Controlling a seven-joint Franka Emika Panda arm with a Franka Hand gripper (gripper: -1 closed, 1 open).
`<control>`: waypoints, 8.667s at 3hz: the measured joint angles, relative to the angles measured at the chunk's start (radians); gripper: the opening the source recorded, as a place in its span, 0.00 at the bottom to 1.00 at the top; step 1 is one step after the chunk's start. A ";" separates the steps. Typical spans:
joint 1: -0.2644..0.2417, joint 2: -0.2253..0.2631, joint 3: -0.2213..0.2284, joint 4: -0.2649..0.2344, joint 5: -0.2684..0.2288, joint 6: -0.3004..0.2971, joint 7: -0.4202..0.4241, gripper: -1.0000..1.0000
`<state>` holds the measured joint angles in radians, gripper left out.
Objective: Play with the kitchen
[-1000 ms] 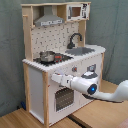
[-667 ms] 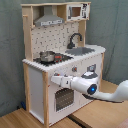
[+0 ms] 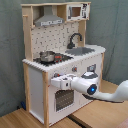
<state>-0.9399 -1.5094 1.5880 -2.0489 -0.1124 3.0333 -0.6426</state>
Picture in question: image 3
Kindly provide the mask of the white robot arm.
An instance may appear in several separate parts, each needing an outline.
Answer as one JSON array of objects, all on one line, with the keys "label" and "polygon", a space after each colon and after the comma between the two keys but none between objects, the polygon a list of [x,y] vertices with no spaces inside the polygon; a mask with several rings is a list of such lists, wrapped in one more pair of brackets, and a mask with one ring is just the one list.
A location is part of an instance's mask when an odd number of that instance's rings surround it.
[{"label": "white robot arm", "polygon": [[75,74],[54,77],[51,84],[61,90],[76,90],[89,100],[112,103],[128,101],[128,80],[123,81],[114,93],[103,93],[98,87],[98,75],[94,72],[85,72],[80,77]]}]

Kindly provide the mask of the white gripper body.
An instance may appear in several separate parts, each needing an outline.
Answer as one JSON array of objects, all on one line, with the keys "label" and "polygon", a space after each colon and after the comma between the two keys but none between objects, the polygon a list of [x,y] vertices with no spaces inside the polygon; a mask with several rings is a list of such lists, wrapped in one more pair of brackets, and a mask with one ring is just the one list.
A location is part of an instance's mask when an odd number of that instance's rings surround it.
[{"label": "white gripper body", "polygon": [[59,89],[70,89],[71,81],[75,78],[75,75],[63,75],[51,79],[51,84]]}]

